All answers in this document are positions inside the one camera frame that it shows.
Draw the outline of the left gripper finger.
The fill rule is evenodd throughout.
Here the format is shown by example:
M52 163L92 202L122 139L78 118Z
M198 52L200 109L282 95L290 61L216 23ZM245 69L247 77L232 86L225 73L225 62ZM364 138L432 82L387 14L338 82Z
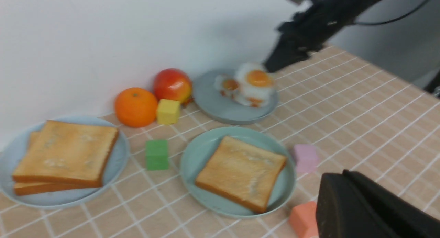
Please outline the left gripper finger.
M438 238L440 222L360 172L324 173L316 221L321 238Z

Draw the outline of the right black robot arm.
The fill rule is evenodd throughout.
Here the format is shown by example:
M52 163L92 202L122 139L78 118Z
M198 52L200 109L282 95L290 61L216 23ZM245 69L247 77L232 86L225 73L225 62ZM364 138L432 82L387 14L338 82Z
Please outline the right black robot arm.
M305 0L289 0L301 4ZM357 18L382 0L309 0L311 6L293 15L291 21L283 22L278 42L263 63L265 69L274 73L294 63L309 60L311 52L319 52L325 42L346 26L379 26L393 23L415 13L430 0L423 0L406 14L383 22L364 23Z

